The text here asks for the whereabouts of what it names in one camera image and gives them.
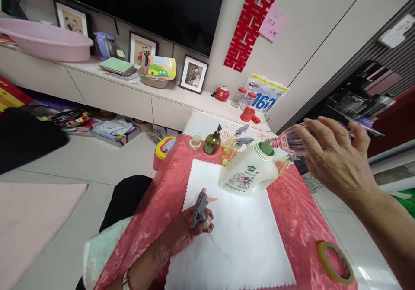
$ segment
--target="wall switch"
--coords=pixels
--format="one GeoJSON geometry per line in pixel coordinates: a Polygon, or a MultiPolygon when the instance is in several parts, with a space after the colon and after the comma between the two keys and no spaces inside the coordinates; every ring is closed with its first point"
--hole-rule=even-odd
{"type": "Polygon", "coordinates": [[[411,28],[414,22],[415,18],[410,14],[407,14],[403,17],[403,19],[395,24],[393,28],[384,32],[382,36],[378,38],[378,42],[389,48],[395,48],[405,40],[405,36],[403,34],[411,28]]]}

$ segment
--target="purple kettle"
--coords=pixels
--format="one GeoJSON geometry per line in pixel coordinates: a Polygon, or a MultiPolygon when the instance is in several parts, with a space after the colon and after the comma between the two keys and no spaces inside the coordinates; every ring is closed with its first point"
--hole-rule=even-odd
{"type": "Polygon", "coordinates": [[[104,32],[94,32],[95,50],[100,61],[105,61],[111,57],[117,57],[115,38],[104,32]]]}

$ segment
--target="human hand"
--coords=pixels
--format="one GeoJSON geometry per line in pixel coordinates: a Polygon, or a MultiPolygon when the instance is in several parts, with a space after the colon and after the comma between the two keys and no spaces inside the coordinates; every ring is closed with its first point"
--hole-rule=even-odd
{"type": "MultiPolygon", "coordinates": [[[[208,231],[207,228],[202,229],[202,226],[199,223],[197,223],[194,228],[190,228],[194,209],[195,207],[193,206],[183,211],[174,223],[170,225],[155,241],[155,250],[158,253],[157,256],[161,256],[164,261],[167,261],[170,257],[184,250],[196,239],[198,235],[208,231]]],[[[205,212],[213,220],[214,216],[212,211],[206,208],[205,212]]],[[[212,231],[213,228],[214,225],[210,223],[209,230],[212,231]]]]}
{"type": "Polygon", "coordinates": [[[307,149],[306,163],[310,173],[344,201],[352,203],[380,190],[367,161],[370,138],[360,125],[350,122],[354,141],[337,121],[320,116],[318,120],[305,119],[318,137],[300,125],[295,132],[307,149]]]}

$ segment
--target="black pants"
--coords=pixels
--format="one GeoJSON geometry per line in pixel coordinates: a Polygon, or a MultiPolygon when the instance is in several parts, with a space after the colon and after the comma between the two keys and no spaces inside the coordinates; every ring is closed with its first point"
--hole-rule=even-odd
{"type": "MultiPolygon", "coordinates": [[[[134,175],[119,182],[114,188],[99,232],[102,232],[120,220],[131,217],[136,211],[151,181],[151,178],[144,175],[134,175]]],[[[79,280],[76,290],[85,290],[82,278],[79,280]]]]}

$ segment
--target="red tablecloth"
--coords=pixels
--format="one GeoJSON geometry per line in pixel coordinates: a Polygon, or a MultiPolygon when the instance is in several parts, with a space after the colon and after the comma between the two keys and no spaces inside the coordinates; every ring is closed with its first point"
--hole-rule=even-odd
{"type": "MultiPolygon", "coordinates": [[[[221,150],[215,155],[208,155],[201,148],[191,150],[190,139],[187,135],[177,137],[95,289],[105,289],[117,276],[124,274],[181,213],[193,159],[219,164],[221,150]]],[[[334,282],[320,264],[317,243],[336,242],[297,168],[290,166],[285,175],[267,188],[267,192],[297,281],[296,286],[278,289],[357,289],[356,283],[348,287],[334,282]]],[[[164,288],[168,266],[169,263],[157,275],[152,289],[164,288]]]]}

